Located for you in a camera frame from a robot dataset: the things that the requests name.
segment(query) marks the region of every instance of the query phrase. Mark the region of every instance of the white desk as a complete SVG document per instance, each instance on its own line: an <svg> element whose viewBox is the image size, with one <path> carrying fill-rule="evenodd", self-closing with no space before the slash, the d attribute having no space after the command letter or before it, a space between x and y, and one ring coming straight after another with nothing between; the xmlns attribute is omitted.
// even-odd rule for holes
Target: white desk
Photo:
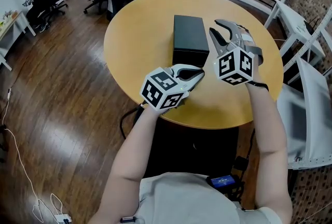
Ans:
<svg viewBox="0 0 332 224"><path fill-rule="evenodd" d="M26 27L29 28L33 36L36 36L25 15L20 11L15 18L8 21L0 30L0 63L3 63L10 71L11 67L7 64L5 56L20 34L25 33Z"/></svg>
<svg viewBox="0 0 332 224"><path fill-rule="evenodd" d="M280 15L285 22L285 25L289 30L289 35L280 49L280 55L283 56L294 44L295 41L299 40L300 42L305 44L311 37L311 35L306 28L305 19L300 14L298 14L285 4L281 3L279 0L275 1L275 7L273 8L271 15L265 22L264 27L268 28L268 26L271 24L272 19L276 18L278 15ZM311 49L316 54L316 57L310 62L310 64L315 65L322 57L325 57L325 53L317 40L315 40L315 42L312 44ZM287 68L284 67L284 71L289 69L290 66L291 65L288 65Z"/></svg>

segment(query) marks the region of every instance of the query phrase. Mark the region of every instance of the gray t-shirt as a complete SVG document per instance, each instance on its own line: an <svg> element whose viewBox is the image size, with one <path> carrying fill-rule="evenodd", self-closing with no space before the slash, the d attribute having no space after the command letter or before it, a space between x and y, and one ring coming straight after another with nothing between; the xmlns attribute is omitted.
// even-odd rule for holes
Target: gray t-shirt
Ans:
<svg viewBox="0 0 332 224"><path fill-rule="evenodd" d="M282 224L267 207L241 210L205 179L204 175L190 173L165 173L143 179L136 223Z"/></svg>

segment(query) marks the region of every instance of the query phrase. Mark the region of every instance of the blue screen device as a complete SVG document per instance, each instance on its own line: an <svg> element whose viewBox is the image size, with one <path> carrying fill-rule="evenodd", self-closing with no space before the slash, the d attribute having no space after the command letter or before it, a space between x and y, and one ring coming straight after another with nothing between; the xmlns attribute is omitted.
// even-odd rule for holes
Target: blue screen device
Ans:
<svg viewBox="0 0 332 224"><path fill-rule="evenodd" d="M214 188L225 187L227 185L235 184L235 180L231 175L222 176L219 178L210 179Z"/></svg>

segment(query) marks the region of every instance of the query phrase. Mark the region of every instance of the white cable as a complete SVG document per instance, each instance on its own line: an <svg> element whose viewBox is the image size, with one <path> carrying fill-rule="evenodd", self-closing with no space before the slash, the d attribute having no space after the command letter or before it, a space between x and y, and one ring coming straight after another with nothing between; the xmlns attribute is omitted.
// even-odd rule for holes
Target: white cable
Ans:
<svg viewBox="0 0 332 224"><path fill-rule="evenodd" d="M7 106L6 106L5 115L4 115L3 119L2 119L2 125L4 125L4 120L5 120L5 116L6 116L6 114L7 114L8 106L9 106L9 99L8 99ZM42 199L39 199L38 196L36 195L35 189L33 188L32 181L30 180L29 176L27 175L27 172L26 172L25 167L24 167L24 165L23 165L23 162L22 162L22 160L21 160L21 155L20 155L20 151L19 151L19 148L18 148L18 146L17 146L17 143L16 143L16 138L15 138L14 134L13 134L9 129L6 128L5 130L9 131L9 132L11 133L11 135L13 136L13 138L14 138L14 143L15 143L15 147L16 147L16 150L17 150L17 154L18 154L18 156L19 156L20 163L21 163L21 165L22 165L22 167L23 167L23 170L24 170L24 173L25 173L27 179L29 180L29 182L30 182L30 184L31 184L32 192L33 192L33 194L35 195L35 198L37 199L37 204L33 205L33 208L32 208L32 214L36 217L36 219L39 220L39 222L44 223L43 215L42 215L42 212L40 211L40 203L42 203L42 204L47 208L47 210L50 211L50 213L51 213L52 217L54 218L54 220L55 220L58 224L60 224L60 223L57 221L57 219L56 219L56 217L54 216L54 214L52 213L52 211L49 209L49 207L44 203L44 201L43 201ZM52 193L51 196L50 196L50 199L51 199L51 203L52 203L53 206L54 206L54 204L53 204L53 202L52 202L52 195L55 196L55 197L60 201L60 203L61 203L60 211L61 211L61 214L62 214L62 202L61 202L61 200L60 200L55 194ZM35 214L35 212L34 212L36 207L38 208L40 218L37 217L36 214Z"/></svg>
<svg viewBox="0 0 332 224"><path fill-rule="evenodd" d="M304 221L306 221L307 219L311 218L312 216L316 215L318 212L322 211L323 209L327 208L329 205L331 205L332 202L328 203L326 206L324 206L323 208L321 208L320 210L318 210L317 212L313 213L312 215L310 215L309 217L307 217L306 219L302 220L299 224L303 223Z"/></svg>

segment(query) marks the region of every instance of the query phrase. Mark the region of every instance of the white shelf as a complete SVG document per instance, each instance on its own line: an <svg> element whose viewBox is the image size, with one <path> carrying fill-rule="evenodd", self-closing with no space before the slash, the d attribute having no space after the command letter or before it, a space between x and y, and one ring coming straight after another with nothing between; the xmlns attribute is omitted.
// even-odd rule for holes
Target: white shelf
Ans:
<svg viewBox="0 0 332 224"><path fill-rule="evenodd" d="M332 37L331 37L331 35L325 29L322 29L321 33L322 33L327 45L329 46L330 50L332 51Z"/></svg>

